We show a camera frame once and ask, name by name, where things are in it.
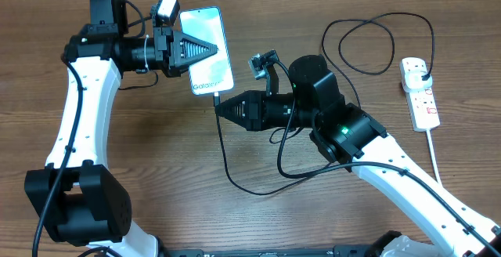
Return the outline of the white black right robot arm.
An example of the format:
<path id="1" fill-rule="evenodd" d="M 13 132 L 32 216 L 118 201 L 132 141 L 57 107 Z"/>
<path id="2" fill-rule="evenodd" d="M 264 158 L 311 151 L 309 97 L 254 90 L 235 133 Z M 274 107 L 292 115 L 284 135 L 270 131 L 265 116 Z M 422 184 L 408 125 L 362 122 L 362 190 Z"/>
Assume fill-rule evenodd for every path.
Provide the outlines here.
<path id="1" fill-rule="evenodd" d="M 430 239 L 421 255 L 498 256 L 500 227 L 467 207 L 430 177 L 398 145 L 387 129 L 353 103 L 346 103 L 336 76 L 321 55 L 296 59 L 287 69 L 292 91 L 249 90 L 215 100 L 217 118 L 247 131 L 310 128 L 310 139 L 328 165 L 280 175 L 300 182 L 345 169 L 393 202 Z"/>

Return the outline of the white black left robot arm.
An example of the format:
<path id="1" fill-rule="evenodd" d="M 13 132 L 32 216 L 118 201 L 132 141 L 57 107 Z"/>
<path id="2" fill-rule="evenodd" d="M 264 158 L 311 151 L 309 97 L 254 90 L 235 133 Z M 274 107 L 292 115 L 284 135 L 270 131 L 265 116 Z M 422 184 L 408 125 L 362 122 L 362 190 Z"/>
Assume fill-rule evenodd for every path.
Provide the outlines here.
<path id="1" fill-rule="evenodd" d="M 173 29 L 178 0 L 153 6 L 151 37 L 132 36 L 129 6 L 129 0 L 90 0 L 90 22 L 61 56 L 68 89 L 56 142 L 45 167 L 26 174 L 24 190 L 38 214 L 37 235 L 83 246 L 88 254 L 166 256 L 161 239 L 133 221 L 131 198 L 109 170 L 111 109 L 124 72 L 176 78 L 218 47 Z"/>

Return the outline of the white power strip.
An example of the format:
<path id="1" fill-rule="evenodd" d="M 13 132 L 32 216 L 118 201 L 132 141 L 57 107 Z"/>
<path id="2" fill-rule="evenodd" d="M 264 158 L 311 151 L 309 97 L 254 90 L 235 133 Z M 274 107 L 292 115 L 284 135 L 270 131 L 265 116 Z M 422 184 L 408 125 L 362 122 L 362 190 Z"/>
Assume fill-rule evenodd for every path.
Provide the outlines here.
<path id="1" fill-rule="evenodd" d="M 427 73 L 426 63 L 416 57 L 402 59 L 399 68 L 401 77 L 405 71 L 422 71 Z M 440 125 L 438 109 L 431 87 L 419 92 L 408 93 L 404 91 L 414 131 L 426 132 Z"/>

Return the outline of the white charger plug adapter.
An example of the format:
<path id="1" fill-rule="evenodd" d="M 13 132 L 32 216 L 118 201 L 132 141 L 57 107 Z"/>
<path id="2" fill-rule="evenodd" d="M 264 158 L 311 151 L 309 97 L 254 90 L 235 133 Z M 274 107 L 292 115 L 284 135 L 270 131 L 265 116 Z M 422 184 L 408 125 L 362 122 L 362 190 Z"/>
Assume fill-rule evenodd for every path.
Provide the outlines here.
<path id="1" fill-rule="evenodd" d="M 433 78 L 422 71 L 405 71 L 402 76 L 402 87 L 408 93 L 429 89 L 432 84 Z"/>

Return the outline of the blue Galaxy smartphone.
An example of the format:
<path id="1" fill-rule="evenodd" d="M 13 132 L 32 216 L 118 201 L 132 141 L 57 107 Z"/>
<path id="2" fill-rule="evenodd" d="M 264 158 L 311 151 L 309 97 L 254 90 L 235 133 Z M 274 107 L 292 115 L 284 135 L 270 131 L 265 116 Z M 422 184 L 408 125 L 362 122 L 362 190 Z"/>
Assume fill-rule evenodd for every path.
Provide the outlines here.
<path id="1" fill-rule="evenodd" d="M 180 24 L 184 34 L 216 47 L 215 54 L 189 66 L 193 94 L 232 89 L 234 80 L 221 10 L 217 6 L 185 10 L 180 14 Z"/>

